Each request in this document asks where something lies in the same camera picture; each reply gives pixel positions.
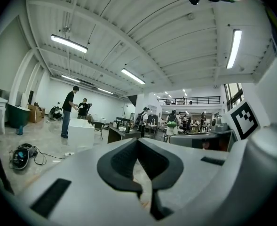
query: fluorescent light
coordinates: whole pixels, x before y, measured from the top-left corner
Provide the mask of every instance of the fluorescent light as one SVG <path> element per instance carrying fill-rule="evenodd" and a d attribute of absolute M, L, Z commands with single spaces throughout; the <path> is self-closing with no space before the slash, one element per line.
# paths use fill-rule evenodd
<path fill-rule="evenodd" d="M 80 83 L 79 80 L 73 79 L 73 78 L 71 78 L 71 77 L 68 77 L 68 76 L 65 76 L 65 75 L 61 75 L 61 76 L 64 77 L 64 78 L 67 78 L 67 79 L 69 79 L 69 80 L 71 80 L 71 81 L 75 81 L 75 82 Z"/>
<path fill-rule="evenodd" d="M 144 81 L 142 81 L 141 79 L 139 79 L 137 76 L 135 76 L 134 74 L 132 74 L 131 72 L 129 72 L 128 70 L 126 70 L 125 68 L 121 70 L 124 74 L 126 74 L 127 76 L 131 77 L 132 79 L 136 80 L 137 82 L 141 83 L 142 85 L 145 84 Z"/>
<path fill-rule="evenodd" d="M 236 57 L 237 57 L 238 48 L 240 46 L 241 37 L 242 37 L 242 31 L 240 29 L 235 29 L 233 31 L 231 52 L 226 66 L 227 69 L 231 69 L 233 67 L 234 61 L 236 60 Z"/>
<path fill-rule="evenodd" d="M 101 91 L 104 91 L 104 92 L 107 92 L 107 93 L 109 93 L 109 94 L 113 94 L 113 93 L 111 93 L 111 92 L 109 92 L 109 91 L 106 91 L 106 90 L 104 90 L 104 89 L 100 89 L 100 88 L 97 88 L 97 89 L 99 89 L 99 90 L 101 90 Z"/>
<path fill-rule="evenodd" d="M 60 36 L 56 36 L 56 35 L 54 35 L 54 34 L 52 34 L 52 35 L 50 36 L 50 39 L 51 39 L 52 41 L 55 41 L 55 42 L 58 42 L 58 43 L 67 45 L 67 46 L 72 47 L 72 48 L 75 48 L 75 49 L 77 49 L 77 50 L 79 50 L 79 51 L 81 51 L 81 52 L 83 52 L 83 53 L 86 53 L 86 52 L 87 52 L 87 48 L 86 48 L 86 47 L 84 47 L 84 46 L 82 46 L 82 45 L 80 45 L 80 44 L 78 44 L 78 43 L 75 43 L 75 42 L 73 42 L 73 41 L 70 41 L 69 39 L 65 39 L 65 38 L 62 38 L 62 37 L 60 37 Z"/>

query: black slot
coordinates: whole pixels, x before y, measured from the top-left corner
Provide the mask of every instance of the black slot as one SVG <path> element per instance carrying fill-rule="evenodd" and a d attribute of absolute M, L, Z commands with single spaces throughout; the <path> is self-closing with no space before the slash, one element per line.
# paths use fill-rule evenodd
<path fill-rule="evenodd" d="M 216 159 L 216 158 L 211 158 L 211 157 L 203 157 L 201 159 L 201 161 L 205 161 L 205 162 L 208 162 L 208 163 L 211 163 L 211 164 L 215 164 L 215 165 L 219 165 L 219 166 L 223 166 L 225 160 L 222 160 L 222 159 Z"/>
<path fill-rule="evenodd" d="M 69 180 L 62 178 L 57 179 L 31 206 L 31 209 L 47 218 L 70 184 L 71 181 Z"/>

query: window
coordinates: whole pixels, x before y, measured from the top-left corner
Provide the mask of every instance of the window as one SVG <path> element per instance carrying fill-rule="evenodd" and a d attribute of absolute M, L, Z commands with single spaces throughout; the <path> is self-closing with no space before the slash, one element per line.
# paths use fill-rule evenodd
<path fill-rule="evenodd" d="M 238 93 L 238 85 L 237 84 L 229 84 L 231 98 L 233 98 Z"/>
<path fill-rule="evenodd" d="M 230 111 L 244 100 L 241 83 L 225 84 L 225 92 L 227 97 L 227 109 Z"/>

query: cardboard box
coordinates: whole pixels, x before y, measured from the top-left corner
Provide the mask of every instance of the cardboard box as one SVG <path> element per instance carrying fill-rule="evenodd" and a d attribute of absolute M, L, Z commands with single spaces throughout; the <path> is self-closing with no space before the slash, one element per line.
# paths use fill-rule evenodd
<path fill-rule="evenodd" d="M 42 113 L 37 106 L 29 105 L 28 108 L 30 109 L 29 122 L 38 123 L 42 120 Z"/>

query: ceiling beam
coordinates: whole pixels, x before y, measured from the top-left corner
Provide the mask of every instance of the ceiling beam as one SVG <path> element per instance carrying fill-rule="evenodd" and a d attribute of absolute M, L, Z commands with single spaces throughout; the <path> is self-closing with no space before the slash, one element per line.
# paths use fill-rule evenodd
<path fill-rule="evenodd" d="M 72 81 L 69 82 L 69 81 L 61 80 L 61 79 L 55 78 L 55 77 L 50 77 L 50 78 L 51 78 L 52 80 L 59 81 L 59 82 L 65 83 L 65 84 L 77 85 L 78 87 L 80 87 L 80 88 L 82 88 L 82 89 L 89 90 L 89 91 L 92 91 L 92 92 L 94 92 L 94 93 L 101 94 L 101 95 L 103 95 L 103 96 L 112 97 L 112 98 L 115 98 L 115 99 L 117 99 L 117 100 L 127 101 L 127 100 L 125 100 L 125 99 L 121 99 L 121 98 L 116 97 L 116 96 L 114 96 L 114 95 L 111 95 L 111 94 L 108 94 L 108 93 L 102 93 L 102 92 L 100 92 L 100 91 L 98 91 L 98 90 L 91 89 L 91 88 L 86 87 L 86 86 L 83 86 L 83 85 L 79 85 L 78 83 L 73 83 Z"/>
<path fill-rule="evenodd" d="M 50 47 L 50 46 L 47 46 L 47 45 L 40 46 L 40 50 L 43 50 L 45 52 L 53 53 L 53 54 L 62 56 L 64 58 L 67 58 L 66 52 L 64 52 L 62 50 L 59 50 L 59 49 L 56 49 L 56 48 L 53 48 L 53 47 Z M 130 86 L 133 89 L 136 89 L 138 91 L 141 90 L 140 87 L 131 84 L 130 82 L 126 81 L 121 76 L 115 75 L 115 74 L 111 73 L 110 71 L 108 71 L 108 70 L 106 70 L 106 69 L 104 69 L 104 68 L 102 68 L 100 66 L 97 66 L 97 65 L 95 65 L 95 64 L 93 64 L 93 63 L 91 63 L 91 62 L 89 62 L 89 61 L 87 61 L 85 59 L 82 59 L 80 57 L 76 57 L 74 55 L 70 55 L 69 59 L 73 60 L 73 61 L 75 61 L 75 62 L 77 62 L 77 63 L 79 63 L 81 65 L 84 65 L 84 66 L 87 66 L 87 67 L 92 68 L 94 70 L 97 70 L 97 71 L 99 71 L 99 72 L 101 72 L 103 74 L 106 74 L 106 75 L 110 76 L 111 78 L 114 78 L 114 79 L 118 80 L 119 82 L 122 82 L 122 83 L 126 84 L 127 86 Z"/>
<path fill-rule="evenodd" d="M 217 82 L 217 79 L 220 75 L 220 68 L 223 66 L 223 50 L 225 47 L 225 31 L 223 31 L 223 24 L 221 22 L 221 4 L 213 3 L 213 12 L 214 12 L 214 18 L 215 18 L 215 25 L 217 27 L 217 61 L 218 64 L 216 65 L 216 69 L 214 71 L 214 82 Z"/>
<path fill-rule="evenodd" d="M 49 68 L 50 68 L 52 71 L 59 72 L 59 73 L 63 73 L 63 74 L 67 74 L 67 75 L 70 75 L 70 76 L 75 77 L 75 78 L 77 78 L 77 79 L 87 81 L 87 82 L 89 82 L 89 83 L 94 84 L 96 87 L 101 88 L 101 89 L 105 89 L 105 90 L 107 90 L 107 91 L 109 91 L 109 92 L 113 92 L 113 91 L 117 90 L 117 89 L 114 88 L 114 87 L 105 85 L 105 84 L 103 84 L 103 83 L 101 83 L 101 82 L 99 82 L 99 81 L 95 81 L 95 80 L 93 80 L 93 79 L 91 79 L 91 78 L 88 78 L 88 77 L 86 77 L 86 76 L 83 76 L 83 75 L 81 75 L 81 74 L 77 74 L 77 73 L 75 73 L 75 72 L 70 72 L 70 74 L 69 74 L 69 71 L 68 71 L 68 70 L 65 70 L 65 69 L 63 69 L 63 68 L 60 68 L 60 67 L 58 67 L 58 66 L 51 65 Z"/>
<path fill-rule="evenodd" d="M 45 6 L 50 8 L 56 8 L 65 12 L 72 13 L 73 12 L 73 5 L 60 1 L 60 0 L 29 0 L 30 4 L 33 5 L 39 5 L 39 6 Z M 129 47 L 131 47 L 134 51 L 139 54 L 141 58 L 144 59 L 147 64 L 149 64 L 154 71 L 157 72 L 161 77 L 165 76 L 165 73 L 161 70 L 159 65 L 148 55 L 148 53 L 143 50 L 142 47 L 140 47 L 133 39 L 131 39 L 127 34 L 125 34 L 123 31 L 121 31 L 117 26 L 113 25 L 106 19 L 98 16 L 97 14 L 85 9 L 81 8 L 79 6 L 76 6 L 75 8 L 75 14 L 81 18 L 84 18 L 96 25 L 99 25 L 109 31 L 111 34 L 118 37 L 121 41 L 126 43 Z M 168 82 L 169 85 L 171 85 L 171 81 L 165 77 L 165 80 Z"/>
<path fill-rule="evenodd" d="M 219 84 L 230 84 L 230 83 L 250 83 L 254 82 L 253 76 L 251 74 L 242 75 L 221 75 L 218 77 Z M 201 86 L 211 86 L 214 85 L 214 79 L 212 78 L 200 78 L 200 79 L 189 79 L 187 81 L 182 81 L 181 83 L 175 84 L 173 86 L 156 86 L 153 88 L 146 88 L 141 93 L 160 93 L 163 91 L 173 91 L 185 88 L 195 88 Z M 124 96 L 137 95 L 134 92 L 125 94 Z"/>

